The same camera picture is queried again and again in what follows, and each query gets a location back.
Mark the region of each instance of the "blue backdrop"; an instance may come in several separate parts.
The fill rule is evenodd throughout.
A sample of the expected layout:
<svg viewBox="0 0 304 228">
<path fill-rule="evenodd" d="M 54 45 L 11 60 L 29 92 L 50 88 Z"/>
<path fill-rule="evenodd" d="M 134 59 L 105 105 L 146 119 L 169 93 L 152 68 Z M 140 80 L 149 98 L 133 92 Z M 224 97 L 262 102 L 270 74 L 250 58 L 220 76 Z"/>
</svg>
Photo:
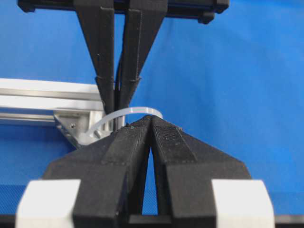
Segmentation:
<svg viewBox="0 0 304 228">
<path fill-rule="evenodd" d="M 132 106 L 244 161 L 276 214 L 304 214 L 304 2 L 231 0 L 209 25 L 165 19 Z M 0 77 L 94 83 L 75 12 L 23 13 L 0 1 Z M 115 17 L 115 62 L 124 16 Z M 129 117 L 133 121 L 138 116 Z M 0 213 L 73 147 L 55 128 L 0 126 Z M 157 212 L 149 161 L 144 213 Z"/>
</svg>

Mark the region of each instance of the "bolt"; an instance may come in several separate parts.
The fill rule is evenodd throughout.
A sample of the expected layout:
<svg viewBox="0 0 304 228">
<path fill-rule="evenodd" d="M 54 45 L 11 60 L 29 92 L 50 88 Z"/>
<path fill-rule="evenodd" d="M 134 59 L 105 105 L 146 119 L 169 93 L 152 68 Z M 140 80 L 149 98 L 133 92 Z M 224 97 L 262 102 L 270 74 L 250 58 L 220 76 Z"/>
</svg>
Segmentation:
<svg viewBox="0 0 304 228">
<path fill-rule="evenodd" d="M 75 123 L 72 123 L 71 126 L 70 126 L 72 129 L 76 128 L 76 124 Z"/>
<path fill-rule="evenodd" d="M 94 131 L 94 134 L 97 136 L 98 139 L 101 139 L 101 133 L 98 130 Z"/>
</svg>

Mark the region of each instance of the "black bar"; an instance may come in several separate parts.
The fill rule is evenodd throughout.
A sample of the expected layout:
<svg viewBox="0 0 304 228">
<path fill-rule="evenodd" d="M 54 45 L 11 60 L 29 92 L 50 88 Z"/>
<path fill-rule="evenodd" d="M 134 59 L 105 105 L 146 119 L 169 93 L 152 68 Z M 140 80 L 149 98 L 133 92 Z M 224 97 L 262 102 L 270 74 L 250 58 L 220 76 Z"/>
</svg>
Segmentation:
<svg viewBox="0 0 304 228">
<path fill-rule="evenodd" d="M 169 0 L 167 17 L 199 19 L 204 12 L 222 13 L 229 6 L 229 0 L 215 4 L 214 0 Z M 24 12 L 35 9 L 75 10 L 73 0 L 18 0 Z M 115 13 L 124 14 L 127 9 L 126 0 L 114 0 Z"/>
<path fill-rule="evenodd" d="M 1 228 L 15 227 L 15 215 L 0 215 Z M 172 228 L 170 216 L 131 215 L 123 228 Z M 275 228 L 304 228 L 304 215 L 276 215 Z"/>
</svg>

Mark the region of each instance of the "gripper jaw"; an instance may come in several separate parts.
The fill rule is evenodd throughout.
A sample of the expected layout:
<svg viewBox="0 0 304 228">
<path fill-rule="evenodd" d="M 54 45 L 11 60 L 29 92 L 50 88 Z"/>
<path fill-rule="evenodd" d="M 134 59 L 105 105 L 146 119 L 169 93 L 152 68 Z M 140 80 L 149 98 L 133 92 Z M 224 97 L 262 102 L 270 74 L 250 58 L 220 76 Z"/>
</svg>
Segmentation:
<svg viewBox="0 0 304 228">
<path fill-rule="evenodd" d="M 116 83 L 120 86 L 117 109 L 127 108 L 140 73 L 168 10 L 168 0 L 130 0 L 126 13 L 123 52 Z"/>
<path fill-rule="evenodd" d="M 114 1 L 74 0 L 107 113 L 114 111 Z"/>
<path fill-rule="evenodd" d="M 115 13 L 125 14 L 129 0 L 113 0 Z M 73 0 L 18 0 L 24 12 L 35 9 L 75 10 Z M 202 19 L 205 12 L 222 13 L 229 7 L 229 0 L 168 0 L 166 17 L 183 19 Z"/>
<path fill-rule="evenodd" d="M 215 224 L 212 179 L 250 179 L 239 160 L 156 116 L 145 116 L 52 162 L 43 179 L 80 179 L 76 227 L 117 228 L 141 214 L 152 148 L 159 215 L 173 226 Z"/>
</svg>

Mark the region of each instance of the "white plastic pad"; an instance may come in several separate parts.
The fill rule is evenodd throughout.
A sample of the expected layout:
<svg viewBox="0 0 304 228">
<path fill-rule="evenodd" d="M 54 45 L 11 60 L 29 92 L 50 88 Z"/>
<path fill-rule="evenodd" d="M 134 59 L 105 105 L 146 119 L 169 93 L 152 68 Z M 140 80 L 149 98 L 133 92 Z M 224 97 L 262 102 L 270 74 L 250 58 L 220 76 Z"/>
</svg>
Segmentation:
<svg viewBox="0 0 304 228">
<path fill-rule="evenodd" d="M 212 180 L 217 228 L 274 228 L 272 203 L 261 180 Z"/>
<path fill-rule="evenodd" d="M 80 180 L 33 180 L 18 205 L 16 228 L 73 228 Z"/>
</svg>

